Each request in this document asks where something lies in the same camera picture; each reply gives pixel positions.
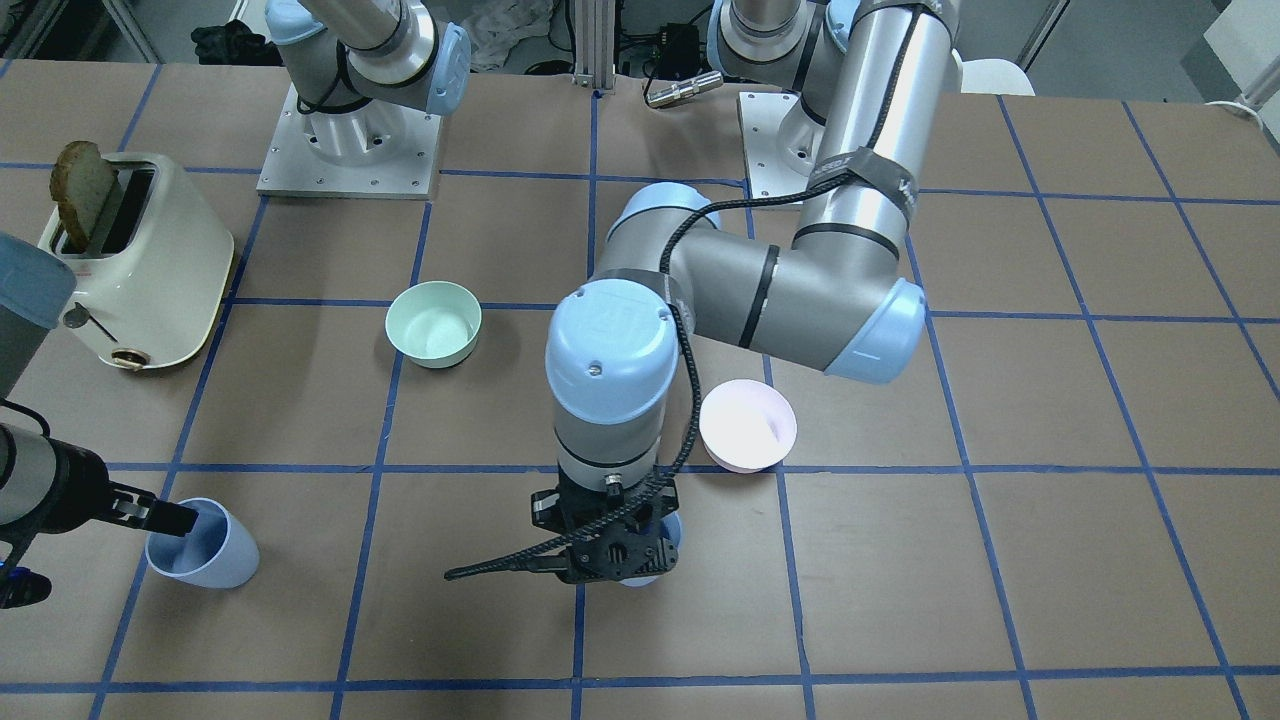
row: cup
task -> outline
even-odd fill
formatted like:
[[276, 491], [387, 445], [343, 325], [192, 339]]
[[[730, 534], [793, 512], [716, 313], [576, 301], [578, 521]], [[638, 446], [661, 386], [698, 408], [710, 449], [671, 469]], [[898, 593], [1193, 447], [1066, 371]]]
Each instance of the cup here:
[[756, 380], [730, 380], [707, 393], [698, 427], [712, 460], [735, 473], [759, 473], [781, 462], [796, 442], [791, 404]]
[[166, 578], [202, 588], [243, 585], [257, 571], [257, 543], [244, 525], [223, 505], [207, 497], [192, 497], [178, 505], [198, 516], [184, 537], [150, 533], [147, 565]]
[[448, 368], [475, 350], [480, 319], [480, 301], [471, 291], [447, 281], [429, 281], [392, 302], [387, 338], [424, 368]]

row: light blue joint cap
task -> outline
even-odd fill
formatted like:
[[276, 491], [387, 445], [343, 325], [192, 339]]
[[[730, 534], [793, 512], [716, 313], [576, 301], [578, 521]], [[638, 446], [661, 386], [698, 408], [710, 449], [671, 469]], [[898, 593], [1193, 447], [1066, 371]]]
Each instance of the light blue joint cap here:
[[827, 3], [827, 32], [840, 54], [849, 53], [849, 33], [854, 29], [854, 14], [861, 0], [831, 0]]
[[677, 355], [676, 322], [658, 293], [631, 281], [594, 281], [552, 315], [547, 382], [576, 418], [617, 425], [662, 402]]
[[713, 70], [719, 70], [726, 77], [730, 77], [730, 74], [724, 72], [724, 64], [721, 63], [719, 59], [718, 28], [719, 28], [721, 5], [723, 4], [724, 0], [716, 0], [716, 3], [712, 4], [712, 14], [707, 26], [707, 63], [712, 67]]
[[884, 384], [906, 368], [924, 328], [924, 290], [897, 278], [879, 307], [827, 366], [826, 374]]
[[[701, 210], [703, 208], [710, 205], [712, 201], [703, 197], [700, 192], [682, 184], [678, 182], [655, 182], [653, 184], [646, 184], [636, 191], [627, 200], [627, 206], [622, 209], [622, 214], [618, 219], [613, 222], [609, 227], [609, 234], [604, 236], [608, 238], [613, 234], [613, 231], [618, 229], [623, 222], [631, 215], [644, 213], [645, 210], [653, 210], [654, 208], [687, 208], [689, 210]], [[719, 213], [712, 213], [707, 215], [707, 219], [719, 229]]]
[[471, 74], [471, 38], [467, 31], [449, 23], [440, 38], [440, 50], [431, 68], [431, 88], [426, 99], [426, 111], [434, 115], [452, 115], [467, 91]]
[[271, 42], [293, 45], [323, 32], [324, 23], [315, 19], [310, 10], [298, 4], [298, 0], [269, 0], [266, 29], [271, 33]]
[[76, 273], [61, 260], [0, 232], [0, 307], [51, 331], [76, 290]]

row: light blue cup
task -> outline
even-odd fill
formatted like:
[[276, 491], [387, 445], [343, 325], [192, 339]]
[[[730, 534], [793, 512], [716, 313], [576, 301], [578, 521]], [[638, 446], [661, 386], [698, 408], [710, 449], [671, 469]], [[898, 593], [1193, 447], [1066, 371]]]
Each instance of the light blue cup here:
[[220, 502], [192, 497], [178, 505], [200, 515], [186, 537], [147, 534], [147, 565], [166, 578], [202, 588], [243, 585], [257, 571], [253, 536]]

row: white wall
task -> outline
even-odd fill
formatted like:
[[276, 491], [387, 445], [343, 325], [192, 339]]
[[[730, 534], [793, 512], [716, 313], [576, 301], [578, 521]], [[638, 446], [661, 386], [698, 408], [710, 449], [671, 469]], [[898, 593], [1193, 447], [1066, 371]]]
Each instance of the white wall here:
[[[1280, 0], [1233, 0], [1204, 40], [1244, 87], [1280, 56]], [[1272, 131], [1280, 129], [1280, 95], [1262, 108], [1262, 119]]]

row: white cloth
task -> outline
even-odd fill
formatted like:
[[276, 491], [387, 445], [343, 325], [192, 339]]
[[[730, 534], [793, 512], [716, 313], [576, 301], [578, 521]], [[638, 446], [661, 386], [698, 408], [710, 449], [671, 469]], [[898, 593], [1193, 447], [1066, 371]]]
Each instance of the white cloth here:
[[462, 27], [471, 36], [471, 69], [489, 72], [507, 61], [507, 54], [526, 37], [548, 35], [554, 0], [488, 0]]

